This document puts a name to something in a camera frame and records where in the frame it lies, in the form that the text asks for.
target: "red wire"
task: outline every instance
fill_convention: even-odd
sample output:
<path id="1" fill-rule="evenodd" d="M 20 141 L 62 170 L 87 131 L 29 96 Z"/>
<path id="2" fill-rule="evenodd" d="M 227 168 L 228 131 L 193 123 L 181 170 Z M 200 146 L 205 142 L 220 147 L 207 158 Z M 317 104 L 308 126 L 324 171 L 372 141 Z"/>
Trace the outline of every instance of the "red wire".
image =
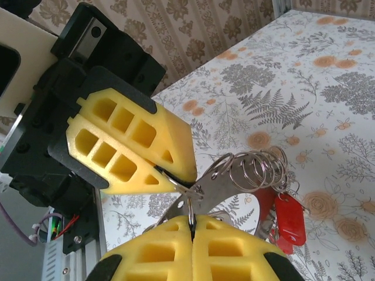
<path id="1" fill-rule="evenodd" d="M 78 219 L 80 218 L 79 215 L 74 215 L 73 218 L 70 220 L 70 222 L 65 226 L 65 228 L 58 234 L 58 236 L 55 237 L 54 240 L 58 239 L 61 235 L 63 235 Z"/>

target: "cable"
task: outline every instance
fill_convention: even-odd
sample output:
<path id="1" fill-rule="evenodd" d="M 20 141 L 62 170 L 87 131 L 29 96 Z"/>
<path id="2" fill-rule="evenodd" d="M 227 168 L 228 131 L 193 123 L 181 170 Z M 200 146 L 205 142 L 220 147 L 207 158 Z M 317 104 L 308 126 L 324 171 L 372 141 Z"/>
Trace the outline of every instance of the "cable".
<path id="1" fill-rule="evenodd" d="M 3 214 L 5 220 L 8 222 L 8 224 L 13 228 L 13 230 L 16 232 L 16 234 L 22 239 L 24 240 L 27 244 L 29 244 L 30 246 L 32 247 L 35 247 L 36 244 L 38 243 L 36 237 L 34 235 L 37 234 L 38 232 L 38 229 L 40 228 L 40 226 L 35 230 L 35 234 L 34 235 L 31 235 L 30 238 L 27 237 L 21 229 L 19 229 L 19 227 L 15 224 L 15 222 L 12 220 L 12 218 L 9 216 L 9 214 L 6 212 L 6 210 L 4 209 L 3 205 L 1 204 L 0 202 L 0 213 Z M 60 217 L 62 218 L 62 215 L 61 214 L 58 214 L 58 213 L 51 213 L 51 214 L 48 214 L 48 215 L 45 215 L 42 220 L 40 221 L 39 225 L 46 219 L 50 218 L 50 217 Z"/>
<path id="2" fill-rule="evenodd" d="M 61 235 L 63 235 L 78 219 L 80 218 L 79 215 L 74 215 L 70 222 L 65 226 L 65 228 L 55 237 L 54 240 L 58 239 Z"/>

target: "floral tablecloth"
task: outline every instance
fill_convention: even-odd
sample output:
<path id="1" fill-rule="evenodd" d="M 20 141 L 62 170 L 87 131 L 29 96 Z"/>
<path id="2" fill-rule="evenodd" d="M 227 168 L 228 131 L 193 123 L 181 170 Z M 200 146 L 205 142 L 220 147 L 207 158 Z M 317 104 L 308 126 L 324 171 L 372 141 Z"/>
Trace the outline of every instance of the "floral tablecloth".
<path id="1" fill-rule="evenodd" d="M 375 280 L 375 22 L 290 11 L 155 100 L 191 124 L 199 173 L 226 152 L 285 149 L 308 241 L 306 280 Z M 102 196 L 108 249 L 155 223 L 177 194 Z M 254 231 L 251 194 L 226 209 Z"/>

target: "red plastic tag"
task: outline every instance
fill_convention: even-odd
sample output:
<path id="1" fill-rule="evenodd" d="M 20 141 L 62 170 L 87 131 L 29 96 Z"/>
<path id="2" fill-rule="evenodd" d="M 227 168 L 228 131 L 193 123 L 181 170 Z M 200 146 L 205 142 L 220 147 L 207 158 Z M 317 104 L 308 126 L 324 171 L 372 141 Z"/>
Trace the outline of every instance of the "red plastic tag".
<path id="1" fill-rule="evenodd" d="M 287 242 L 302 246 L 306 242 L 304 209 L 288 194 L 280 194 L 275 199 L 279 234 Z"/>
<path id="2" fill-rule="evenodd" d="M 275 237 L 275 230 L 271 229 L 271 233 L 273 237 Z M 269 237 L 270 242 L 275 243 L 272 236 Z M 293 254 L 293 245 L 290 244 L 284 237 L 280 236 L 279 239 L 276 241 L 276 246 L 280 248 L 285 254 L 292 255 Z"/>

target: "yellow foam pad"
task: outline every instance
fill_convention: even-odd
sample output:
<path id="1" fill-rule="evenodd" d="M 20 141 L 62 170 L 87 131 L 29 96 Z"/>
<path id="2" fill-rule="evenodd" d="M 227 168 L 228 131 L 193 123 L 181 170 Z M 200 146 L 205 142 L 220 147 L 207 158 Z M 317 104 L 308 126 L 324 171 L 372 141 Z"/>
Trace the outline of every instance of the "yellow foam pad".
<path id="1" fill-rule="evenodd" d="M 160 104 L 156 103 L 157 112 L 151 114 L 112 88 L 77 103 L 81 116 L 140 157 L 183 181 L 196 180 L 190 125 Z"/>
<path id="2" fill-rule="evenodd" d="M 173 192 L 174 186 L 154 166 L 77 114 L 68 120 L 69 154 L 109 182 L 103 192 L 134 194 Z"/>
<path id="3" fill-rule="evenodd" d="M 285 254 L 215 218 L 198 215 L 192 242 L 188 218 L 176 217 L 113 249 L 121 255 L 111 281 L 279 281 L 263 256 Z"/>

